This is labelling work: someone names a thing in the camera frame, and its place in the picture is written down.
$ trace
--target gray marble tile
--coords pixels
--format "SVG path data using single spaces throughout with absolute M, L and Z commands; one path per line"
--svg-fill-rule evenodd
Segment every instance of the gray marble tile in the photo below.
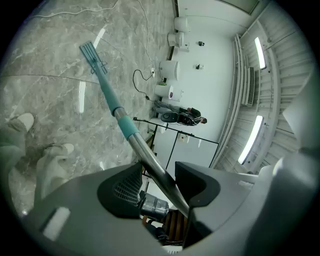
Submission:
M 168 32 L 173 31 L 171 0 L 141 0 L 149 21 L 148 52 L 155 65 L 155 77 L 135 82 L 151 100 L 155 85 L 162 80 L 159 63 L 168 57 Z M 110 8 L 111 0 L 50 0 L 39 14 L 78 12 Z M 148 78 L 153 66 L 146 53 L 147 22 L 136 0 L 120 0 L 113 10 L 34 18 L 22 26 L 7 52 L 0 77 L 0 125 L 24 112 L 35 122 L 26 135 L 26 156 L 9 176 L 12 198 L 20 215 L 33 207 L 36 165 L 51 143 L 72 143 L 74 152 L 60 162 L 69 178 L 137 160 L 111 115 L 97 76 L 79 46 L 94 42 L 105 33 L 97 52 L 107 62 L 107 79 L 130 117 L 151 119 L 152 101 L 135 90 L 132 78 L 140 69 Z M 80 82 L 85 81 L 84 111 L 79 112 Z M 150 137 L 148 124 L 135 122 L 142 137 Z

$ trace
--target mop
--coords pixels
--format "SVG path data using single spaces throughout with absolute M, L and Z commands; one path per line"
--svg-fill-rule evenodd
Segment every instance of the mop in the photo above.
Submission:
M 99 58 L 92 42 L 89 41 L 81 45 L 80 50 L 91 66 L 92 73 L 97 75 L 111 114 L 117 119 L 124 137 L 131 145 L 140 162 L 168 199 L 182 212 L 182 214 L 188 216 L 189 206 L 178 189 L 175 180 L 166 169 L 162 167 L 162 164 L 142 138 L 134 122 L 127 115 L 125 109 L 119 102 L 112 86 L 107 80 L 105 64 L 103 64 L 102 60 Z

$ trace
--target teal grip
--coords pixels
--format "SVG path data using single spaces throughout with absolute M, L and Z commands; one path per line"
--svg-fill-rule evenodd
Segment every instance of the teal grip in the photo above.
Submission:
M 132 134 L 139 132 L 130 116 L 126 115 L 121 117 L 118 120 L 118 125 L 120 126 L 120 129 L 126 139 L 128 139 Z
M 99 83 L 101 86 L 101 90 L 104 94 L 106 103 L 109 106 L 109 109 L 111 111 L 111 115 L 115 116 L 114 112 L 117 108 L 122 108 L 122 105 L 120 104 L 112 86 L 109 84 L 106 75 L 103 73 L 100 64 L 101 62 L 95 62 L 95 71 L 96 75 L 99 79 Z

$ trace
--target mop handle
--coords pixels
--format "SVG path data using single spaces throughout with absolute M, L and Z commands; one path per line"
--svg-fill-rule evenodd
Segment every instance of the mop handle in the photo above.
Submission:
M 180 212 L 187 217 L 189 206 L 182 196 L 179 188 L 177 187 L 175 180 L 161 165 L 155 154 L 142 138 L 132 119 L 127 115 L 125 109 L 120 104 L 113 88 L 109 84 L 107 77 L 101 69 L 101 63 L 95 61 L 94 65 L 101 90 L 106 99 L 106 103 L 109 106 L 111 114 L 116 118 L 124 137 L 127 139 L 132 149 L 138 156 L 139 160 L 146 168 L 151 178 L 158 185 L 158 187 L 162 190 L 166 197 L 180 210 Z

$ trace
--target white wall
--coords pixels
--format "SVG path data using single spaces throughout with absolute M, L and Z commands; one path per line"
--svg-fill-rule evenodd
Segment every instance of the white wall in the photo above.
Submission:
M 164 102 L 185 108 L 195 108 L 207 118 L 206 124 L 197 126 L 170 125 L 172 128 L 192 133 L 210 141 L 217 141 L 224 124 L 233 78 L 233 44 L 220 34 L 208 32 L 202 27 L 201 18 L 188 17 L 191 32 L 184 33 L 184 42 L 190 43 L 189 52 L 173 53 L 173 60 L 180 62 L 179 80 L 168 80 L 174 92 L 183 91 L 180 102 L 163 99 Z M 205 46 L 198 46 L 203 41 Z M 203 70 L 195 69 L 204 65 Z
M 232 5 L 217 0 L 178 0 L 179 16 L 202 16 L 198 19 L 203 28 L 209 32 L 233 38 L 236 33 L 245 32 L 245 28 L 252 24 L 269 1 L 260 0 L 252 14 L 249 15 Z

